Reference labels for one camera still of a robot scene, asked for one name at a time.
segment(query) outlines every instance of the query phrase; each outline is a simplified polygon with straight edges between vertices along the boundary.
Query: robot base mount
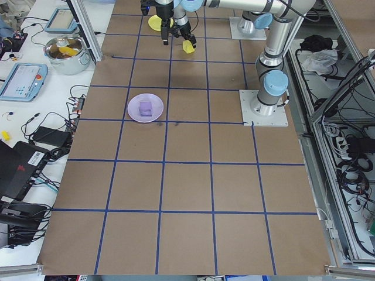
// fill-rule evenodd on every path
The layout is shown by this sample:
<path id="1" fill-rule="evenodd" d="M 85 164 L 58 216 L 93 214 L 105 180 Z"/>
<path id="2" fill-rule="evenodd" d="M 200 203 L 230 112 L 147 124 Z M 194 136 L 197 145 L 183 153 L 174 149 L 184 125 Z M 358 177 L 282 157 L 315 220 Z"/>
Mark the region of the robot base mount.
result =
<path id="1" fill-rule="evenodd" d="M 241 17 L 231 16 L 229 17 L 230 31 L 232 39 L 235 40 L 266 40 L 264 29 L 254 29 L 252 33 L 243 33 L 238 29 L 238 24 L 241 21 Z"/>
<path id="2" fill-rule="evenodd" d="M 284 107 L 277 107 L 270 116 L 259 116 L 250 108 L 250 102 L 258 95 L 258 90 L 240 90 L 242 119 L 244 126 L 287 127 L 288 119 Z"/>

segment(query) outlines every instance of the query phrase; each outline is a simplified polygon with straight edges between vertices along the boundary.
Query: white table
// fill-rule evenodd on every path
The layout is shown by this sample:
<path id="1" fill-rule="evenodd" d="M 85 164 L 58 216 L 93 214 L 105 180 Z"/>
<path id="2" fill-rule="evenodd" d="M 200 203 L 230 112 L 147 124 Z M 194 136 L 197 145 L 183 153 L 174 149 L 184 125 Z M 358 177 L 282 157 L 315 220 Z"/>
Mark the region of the white table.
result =
<path id="1" fill-rule="evenodd" d="M 99 4 L 91 0 L 84 0 L 85 7 L 91 24 L 95 31 L 105 32 L 112 14 L 114 4 Z M 28 16 L 49 19 L 56 8 L 67 7 L 66 3 L 61 0 L 36 0 Z M 46 22 L 37 19 L 25 19 L 22 27 L 29 26 L 33 23 L 41 23 L 45 26 Z M 26 42 L 23 44 L 18 54 L 22 58 L 18 61 L 0 61 L 0 78 L 6 79 L 10 70 L 16 62 L 20 63 L 43 63 L 48 66 L 48 75 L 38 96 L 32 102 L 6 102 L 0 101 L 0 131 L 7 131 L 11 140 L 6 143 L 13 146 L 17 141 L 26 141 L 21 132 L 21 126 L 36 113 L 40 115 L 28 125 L 28 132 L 33 132 L 40 124 L 48 112 L 57 112 L 67 117 L 66 102 L 70 96 L 69 89 L 73 85 L 82 84 L 90 85 L 94 73 L 95 65 L 91 62 L 88 69 L 74 76 L 66 76 L 56 72 L 44 56 L 43 46 L 31 42 L 31 36 L 41 30 L 39 25 L 31 26 L 25 29 L 29 34 Z M 57 34 L 42 32 L 33 38 L 34 42 L 46 44 L 50 39 L 58 37 Z M 97 35 L 99 44 L 103 43 L 104 35 Z M 9 54 L 4 54 L 3 59 L 7 59 Z M 76 87 L 73 95 L 80 97 L 86 94 L 88 88 Z M 6 112 L 13 112 L 6 118 Z M 62 124 L 62 118 L 57 115 L 49 116 L 43 126 L 58 128 Z M 60 181 L 63 175 L 67 156 L 50 163 L 43 170 L 44 174 L 52 180 Z M 45 186 L 32 187 L 26 195 L 24 201 L 29 203 L 43 203 L 53 205 L 56 193 Z M 43 239 L 31 243 L 29 246 L 17 246 L 15 249 L 0 249 L 0 266 L 30 265 L 36 263 Z"/>

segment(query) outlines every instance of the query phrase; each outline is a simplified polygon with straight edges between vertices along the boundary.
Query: small yellow object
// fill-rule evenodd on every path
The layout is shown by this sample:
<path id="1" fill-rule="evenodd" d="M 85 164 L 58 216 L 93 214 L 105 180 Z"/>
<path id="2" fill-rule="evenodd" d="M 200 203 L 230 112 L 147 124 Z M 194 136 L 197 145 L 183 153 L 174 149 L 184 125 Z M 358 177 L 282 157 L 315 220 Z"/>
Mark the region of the small yellow object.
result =
<path id="1" fill-rule="evenodd" d="M 185 53 L 187 54 L 191 54 L 193 52 L 195 52 L 195 49 L 193 47 L 193 44 L 192 42 L 188 41 L 188 40 L 185 40 L 184 42 L 182 42 L 182 49 L 185 51 Z"/>
<path id="2" fill-rule="evenodd" d="M 6 141 L 8 141 L 8 140 L 11 139 L 11 136 L 9 136 L 9 134 L 8 134 L 7 131 L 2 131 L 2 132 L 1 132 L 1 135 L 2 135 L 2 137 L 3 137 Z"/>
<path id="3" fill-rule="evenodd" d="M 63 54 L 67 54 L 68 56 L 74 57 L 76 54 L 78 54 L 77 50 L 74 50 L 72 48 L 69 48 L 67 46 L 65 47 L 59 47 L 59 50 Z"/>
<path id="4" fill-rule="evenodd" d="M 154 31 L 160 31 L 160 27 L 162 25 L 162 19 L 159 18 L 157 15 L 154 15 L 148 19 L 148 25 Z"/>

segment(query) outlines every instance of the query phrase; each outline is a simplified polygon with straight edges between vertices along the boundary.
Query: power adapter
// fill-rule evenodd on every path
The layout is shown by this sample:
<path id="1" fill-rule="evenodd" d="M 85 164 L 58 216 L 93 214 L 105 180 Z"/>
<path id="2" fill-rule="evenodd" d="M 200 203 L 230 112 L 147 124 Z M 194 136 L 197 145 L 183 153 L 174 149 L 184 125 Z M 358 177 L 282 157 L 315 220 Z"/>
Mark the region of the power adapter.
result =
<path id="1" fill-rule="evenodd" d="M 40 126 L 33 134 L 32 140 L 60 148 L 70 142 L 71 134 L 70 132 L 63 132 L 57 129 Z"/>

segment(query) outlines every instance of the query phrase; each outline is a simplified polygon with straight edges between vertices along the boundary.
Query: cooking pot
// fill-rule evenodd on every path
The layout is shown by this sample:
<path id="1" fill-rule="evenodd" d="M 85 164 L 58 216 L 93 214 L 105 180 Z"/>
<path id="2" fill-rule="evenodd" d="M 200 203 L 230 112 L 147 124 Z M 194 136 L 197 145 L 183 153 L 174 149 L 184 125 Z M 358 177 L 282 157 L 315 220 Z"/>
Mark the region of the cooking pot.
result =
<path id="1" fill-rule="evenodd" d="M 45 46 L 45 56 L 57 72 L 66 75 L 85 70 L 91 60 L 84 42 L 76 35 L 64 35 L 50 40 Z"/>

